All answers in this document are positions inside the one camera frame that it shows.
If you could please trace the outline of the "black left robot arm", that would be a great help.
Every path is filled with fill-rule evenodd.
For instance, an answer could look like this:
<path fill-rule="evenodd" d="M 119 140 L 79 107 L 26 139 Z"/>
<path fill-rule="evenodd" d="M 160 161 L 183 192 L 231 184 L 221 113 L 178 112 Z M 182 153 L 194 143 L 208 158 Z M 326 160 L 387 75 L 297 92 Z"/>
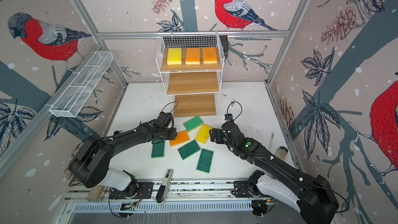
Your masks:
<path fill-rule="evenodd" d="M 132 198 L 139 191 L 136 178 L 125 170 L 111 168 L 111 159 L 134 146 L 174 140 L 176 136 L 172 113 L 160 112 L 156 119 L 140 123 L 132 130 L 97 140 L 89 138 L 71 160 L 68 169 L 86 188 L 106 186 Z"/>

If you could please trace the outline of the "yellow sponge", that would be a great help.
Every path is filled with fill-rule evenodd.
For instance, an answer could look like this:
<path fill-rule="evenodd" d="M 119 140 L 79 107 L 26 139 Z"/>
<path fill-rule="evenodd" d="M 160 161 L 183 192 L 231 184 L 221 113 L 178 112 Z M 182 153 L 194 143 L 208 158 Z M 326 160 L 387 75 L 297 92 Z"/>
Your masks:
<path fill-rule="evenodd" d="M 182 49 L 169 48 L 167 53 L 168 65 L 182 65 Z"/>
<path fill-rule="evenodd" d="M 199 132 L 197 133 L 195 140 L 200 143 L 205 145 L 207 140 L 210 137 L 210 131 L 212 130 L 212 127 L 203 124 L 199 130 Z"/>

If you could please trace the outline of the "white marker pen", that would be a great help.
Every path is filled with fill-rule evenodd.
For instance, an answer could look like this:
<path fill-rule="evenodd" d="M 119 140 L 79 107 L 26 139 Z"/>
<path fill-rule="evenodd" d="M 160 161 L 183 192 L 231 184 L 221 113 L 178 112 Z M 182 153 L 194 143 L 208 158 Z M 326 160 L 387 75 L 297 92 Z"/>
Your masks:
<path fill-rule="evenodd" d="M 270 141 L 269 141 L 269 146 L 268 146 L 268 150 L 269 150 L 270 152 L 272 152 L 272 148 L 273 148 L 274 135 L 275 135 L 275 133 L 272 132 L 272 133 L 271 133 L 271 137 L 270 137 Z"/>

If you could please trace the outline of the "light green sponge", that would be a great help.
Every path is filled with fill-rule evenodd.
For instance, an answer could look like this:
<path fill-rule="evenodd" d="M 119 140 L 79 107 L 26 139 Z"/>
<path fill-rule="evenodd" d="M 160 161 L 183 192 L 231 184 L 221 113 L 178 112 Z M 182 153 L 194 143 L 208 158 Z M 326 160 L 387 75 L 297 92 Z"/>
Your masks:
<path fill-rule="evenodd" d="M 191 132 L 203 125 L 203 120 L 201 119 L 200 116 L 195 116 L 186 122 L 183 123 L 184 128 L 186 129 L 187 132 Z"/>

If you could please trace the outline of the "dark green sponge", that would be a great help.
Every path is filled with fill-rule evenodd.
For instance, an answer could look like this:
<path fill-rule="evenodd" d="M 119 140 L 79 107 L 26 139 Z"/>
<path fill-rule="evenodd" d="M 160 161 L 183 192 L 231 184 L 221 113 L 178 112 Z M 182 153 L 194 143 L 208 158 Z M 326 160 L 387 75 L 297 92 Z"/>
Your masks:
<path fill-rule="evenodd" d="M 213 151 L 208 149 L 202 149 L 196 170 L 204 173 L 209 173 L 213 156 L 214 156 Z"/>
<path fill-rule="evenodd" d="M 152 144 L 151 158 L 164 158 L 165 156 L 165 141 Z"/>
<path fill-rule="evenodd" d="M 186 160 L 192 155 L 196 154 L 201 150 L 200 146 L 198 145 L 198 142 L 193 140 L 186 145 L 182 146 L 181 148 L 178 149 L 178 152 L 180 154 L 180 157 L 182 160 Z"/>

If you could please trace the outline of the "black white handheld scraper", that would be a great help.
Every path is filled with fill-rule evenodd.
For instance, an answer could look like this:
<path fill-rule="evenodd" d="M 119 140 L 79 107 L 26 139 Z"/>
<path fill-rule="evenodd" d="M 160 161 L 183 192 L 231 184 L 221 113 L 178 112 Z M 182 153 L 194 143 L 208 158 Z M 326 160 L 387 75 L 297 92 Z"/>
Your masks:
<path fill-rule="evenodd" d="M 166 196 L 168 194 L 169 187 L 172 182 L 173 174 L 174 174 L 174 171 L 172 169 L 168 169 L 165 177 L 163 178 L 162 184 L 160 185 L 158 192 L 156 194 L 156 197 L 155 197 L 155 200 L 158 205 L 163 205 L 166 200 Z"/>

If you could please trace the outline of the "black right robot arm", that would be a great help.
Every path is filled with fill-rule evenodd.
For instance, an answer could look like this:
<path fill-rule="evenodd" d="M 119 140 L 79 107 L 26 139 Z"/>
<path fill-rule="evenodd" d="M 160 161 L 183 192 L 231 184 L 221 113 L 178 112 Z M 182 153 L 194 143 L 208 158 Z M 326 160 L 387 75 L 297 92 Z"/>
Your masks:
<path fill-rule="evenodd" d="M 211 142 L 225 144 L 240 159 L 259 168 L 248 180 L 253 195 L 268 195 L 284 202 L 308 224 L 330 224 L 339 203 L 327 179 L 295 169 L 260 142 L 247 138 L 232 120 L 221 129 L 211 129 Z"/>

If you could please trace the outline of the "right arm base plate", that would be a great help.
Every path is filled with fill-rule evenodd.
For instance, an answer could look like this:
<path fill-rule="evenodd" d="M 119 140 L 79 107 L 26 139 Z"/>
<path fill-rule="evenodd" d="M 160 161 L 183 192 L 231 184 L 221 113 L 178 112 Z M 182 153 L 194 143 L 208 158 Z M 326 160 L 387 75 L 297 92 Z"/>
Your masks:
<path fill-rule="evenodd" d="M 231 194 L 236 198 L 257 198 L 261 196 L 255 184 L 247 181 L 234 181 L 234 188 Z"/>

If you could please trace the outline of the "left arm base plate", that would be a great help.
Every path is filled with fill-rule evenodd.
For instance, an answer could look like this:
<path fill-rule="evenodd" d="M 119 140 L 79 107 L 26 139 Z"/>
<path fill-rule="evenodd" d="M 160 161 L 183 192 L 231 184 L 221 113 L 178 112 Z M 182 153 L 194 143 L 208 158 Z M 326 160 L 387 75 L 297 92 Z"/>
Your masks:
<path fill-rule="evenodd" d="M 130 183 L 123 191 L 112 189 L 110 191 L 110 200 L 139 200 L 150 199 L 153 191 L 152 182 Z"/>

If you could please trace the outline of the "aluminium frame crossbar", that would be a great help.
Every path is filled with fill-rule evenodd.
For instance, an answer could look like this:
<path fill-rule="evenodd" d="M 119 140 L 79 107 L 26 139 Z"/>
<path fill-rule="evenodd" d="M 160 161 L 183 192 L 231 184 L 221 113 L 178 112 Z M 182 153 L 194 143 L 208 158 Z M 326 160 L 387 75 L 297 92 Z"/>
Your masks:
<path fill-rule="evenodd" d="M 226 35 L 237 38 L 287 38 L 290 31 L 203 31 L 203 32 L 99 32 L 100 40 L 157 39 L 166 36 Z"/>

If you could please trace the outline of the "orange sponge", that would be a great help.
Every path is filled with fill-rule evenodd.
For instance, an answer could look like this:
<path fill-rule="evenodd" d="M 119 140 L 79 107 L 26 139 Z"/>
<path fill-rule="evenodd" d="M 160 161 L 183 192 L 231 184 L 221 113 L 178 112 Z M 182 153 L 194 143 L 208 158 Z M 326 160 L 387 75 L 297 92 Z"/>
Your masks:
<path fill-rule="evenodd" d="M 186 65 L 199 65 L 200 53 L 200 48 L 188 48 L 186 53 Z"/>
<path fill-rule="evenodd" d="M 202 48 L 203 63 L 204 64 L 217 64 L 217 49 L 216 47 Z"/>
<path fill-rule="evenodd" d="M 181 132 L 177 133 L 177 136 L 176 136 L 176 138 L 174 140 L 170 140 L 170 146 L 174 147 L 174 146 L 183 144 L 183 143 L 188 142 L 188 141 L 190 141 L 188 132 L 186 130 L 185 131 L 181 131 Z"/>

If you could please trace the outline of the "small clear plastic container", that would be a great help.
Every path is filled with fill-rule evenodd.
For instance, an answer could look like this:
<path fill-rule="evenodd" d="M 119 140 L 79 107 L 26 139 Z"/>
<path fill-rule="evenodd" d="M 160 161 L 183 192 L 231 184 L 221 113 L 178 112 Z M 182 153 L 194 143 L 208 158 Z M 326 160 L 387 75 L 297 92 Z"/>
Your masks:
<path fill-rule="evenodd" d="M 285 161 L 287 158 L 288 152 L 289 152 L 289 150 L 286 147 L 281 146 L 276 151 L 276 157 L 282 161 Z"/>

